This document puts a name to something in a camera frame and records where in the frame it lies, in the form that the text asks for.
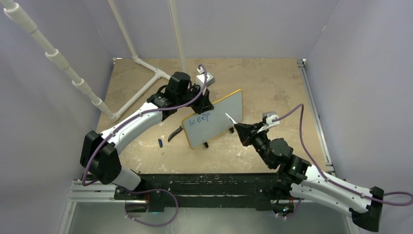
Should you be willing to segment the white marker pen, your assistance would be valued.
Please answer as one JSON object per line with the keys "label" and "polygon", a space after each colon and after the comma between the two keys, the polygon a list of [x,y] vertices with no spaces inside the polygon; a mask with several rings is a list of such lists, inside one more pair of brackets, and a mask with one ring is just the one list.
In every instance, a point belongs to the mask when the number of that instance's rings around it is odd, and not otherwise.
{"label": "white marker pen", "polygon": [[233,124],[237,124],[237,122],[228,113],[225,113],[225,115]]}

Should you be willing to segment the yellow framed whiteboard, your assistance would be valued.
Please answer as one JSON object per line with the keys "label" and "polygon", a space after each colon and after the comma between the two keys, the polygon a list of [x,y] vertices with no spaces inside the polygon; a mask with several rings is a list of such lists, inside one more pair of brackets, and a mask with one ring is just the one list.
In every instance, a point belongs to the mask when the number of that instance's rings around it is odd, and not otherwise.
{"label": "yellow framed whiteboard", "polygon": [[226,117],[228,113],[237,123],[244,118],[243,91],[241,89],[213,103],[214,109],[201,114],[192,114],[182,121],[189,147],[195,149],[229,130],[234,124]]}

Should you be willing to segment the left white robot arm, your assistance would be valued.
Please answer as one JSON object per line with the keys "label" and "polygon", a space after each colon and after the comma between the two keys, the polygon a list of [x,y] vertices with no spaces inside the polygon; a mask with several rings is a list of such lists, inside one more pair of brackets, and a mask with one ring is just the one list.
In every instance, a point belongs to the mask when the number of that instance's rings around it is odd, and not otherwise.
{"label": "left white robot arm", "polygon": [[213,110],[208,87],[215,82],[209,72],[201,72],[195,82],[184,72],[175,72],[168,84],[161,86],[132,115],[119,124],[97,133],[92,130],[85,135],[80,165],[85,169],[82,184],[87,186],[87,173],[102,184],[115,184],[126,189],[132,199],[145,194],[143,179],[133,170],[121,165],[120,153],[146,130],[164,121],[183,107],[202,114]]}

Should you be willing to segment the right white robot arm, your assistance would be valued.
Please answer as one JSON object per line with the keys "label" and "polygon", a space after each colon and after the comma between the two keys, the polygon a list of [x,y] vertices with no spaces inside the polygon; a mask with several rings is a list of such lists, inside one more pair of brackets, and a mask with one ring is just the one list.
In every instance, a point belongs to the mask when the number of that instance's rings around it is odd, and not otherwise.
{"label": "right white robot arm", "polygon": [[274,194],[291,195],[334,208],[351,217],[352,222],[367,231],[378,232],[384,191],[379,187],[364,188],[346,182],[293,153],[283,138],[269,140],[262,124],[234,125],[243,146],[252,146],[269,169],[277,170]]}

